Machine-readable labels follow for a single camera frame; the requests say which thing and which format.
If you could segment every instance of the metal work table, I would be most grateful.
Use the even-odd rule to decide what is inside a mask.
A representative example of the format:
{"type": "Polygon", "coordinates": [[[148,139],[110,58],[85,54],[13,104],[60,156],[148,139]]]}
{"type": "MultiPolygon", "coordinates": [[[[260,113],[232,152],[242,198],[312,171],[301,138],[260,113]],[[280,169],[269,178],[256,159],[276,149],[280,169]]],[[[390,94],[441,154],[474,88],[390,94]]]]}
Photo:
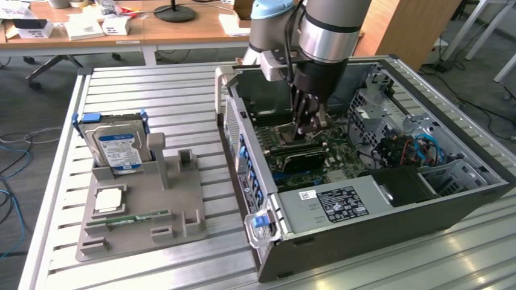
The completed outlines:
{"type": "MultiPolygon", "coordinates": [[[[260,284],[214,124],[214,68],[230,63],[98,68],[76,80],[20,289],[509,289],[516,285],[516,192],[450,229],[260,284]],[[145,108],[166,155],[198,155],[208,238],[162,250],[78,263],[74,259],[92,158],[72,113],[145,108]]],[[[424,80],[410,80],[433,90],[424,80]]],[[[460,123],[468,117],[432,100],[460,123]]],[[[516,174],[514,156],[476,126],[468,133],[516,174]]]]}

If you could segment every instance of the motherboard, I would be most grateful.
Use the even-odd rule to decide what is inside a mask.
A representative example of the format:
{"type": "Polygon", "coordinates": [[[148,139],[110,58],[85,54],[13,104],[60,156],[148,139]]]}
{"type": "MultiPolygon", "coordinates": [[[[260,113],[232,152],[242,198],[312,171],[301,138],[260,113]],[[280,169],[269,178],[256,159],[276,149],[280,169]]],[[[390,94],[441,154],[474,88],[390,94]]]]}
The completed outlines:
{"type": "Polygon", "coordinates": [[[278,192],[356,178],[366,167],[342,124],[297,140],[293,125],[254,127],[278,192]]]}

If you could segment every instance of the hard drive label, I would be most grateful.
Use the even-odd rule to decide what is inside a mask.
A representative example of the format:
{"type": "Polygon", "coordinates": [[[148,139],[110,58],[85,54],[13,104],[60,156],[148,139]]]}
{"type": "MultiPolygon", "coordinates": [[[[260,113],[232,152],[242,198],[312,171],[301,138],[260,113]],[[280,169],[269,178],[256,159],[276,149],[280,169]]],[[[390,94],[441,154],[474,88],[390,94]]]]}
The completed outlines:
{"type": "Polygon", "coordinates": [[[352,186],[317,193],[328,220],[333,223],[369,214],[352,186]]]}
{"type": "Polygon", "coordinates": [[[132,134],[109,135],[98,137],[106,162],[117,170],[132,170],[141,166],[137,149],[132,147],[134,137],[132,134]]]}

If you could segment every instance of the black lamp base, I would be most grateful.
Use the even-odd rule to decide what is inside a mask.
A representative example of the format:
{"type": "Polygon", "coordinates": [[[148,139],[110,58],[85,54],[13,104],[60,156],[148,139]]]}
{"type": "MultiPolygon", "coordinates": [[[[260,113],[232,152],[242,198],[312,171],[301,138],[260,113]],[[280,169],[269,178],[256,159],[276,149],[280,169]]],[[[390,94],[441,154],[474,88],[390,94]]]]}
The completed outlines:
{"type": "Polygon", "coordinates": [[[172,7],[169,5],[165,5],[156,8],[156,10],[153,11],[153,15],[156,15],[156,17],[162,21],[177,23],[177,22],[186,22],[192,20],[194,18],[196,12],[192,8],[188,8],[181,5],[177,5],[176,11],[173,11],[172,7]]]}

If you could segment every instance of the green circuit board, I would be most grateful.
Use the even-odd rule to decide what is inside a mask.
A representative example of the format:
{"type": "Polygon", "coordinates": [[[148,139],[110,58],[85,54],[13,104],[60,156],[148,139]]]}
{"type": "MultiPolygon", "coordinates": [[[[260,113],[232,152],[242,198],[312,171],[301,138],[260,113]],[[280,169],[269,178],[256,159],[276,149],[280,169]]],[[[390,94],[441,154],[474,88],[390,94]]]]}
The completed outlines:
{"type": "Polygon", "coordinates": [[[317,133],[306,134],[301,140],[293,139],[290,124],[254,128],[280,192],[352,179],[365,171],[366,167],[341,127],[334,125],[317,133]],[[284,173],[288,157],[310,153],[324,155],[321,167],[297,173],[284,173]]]}

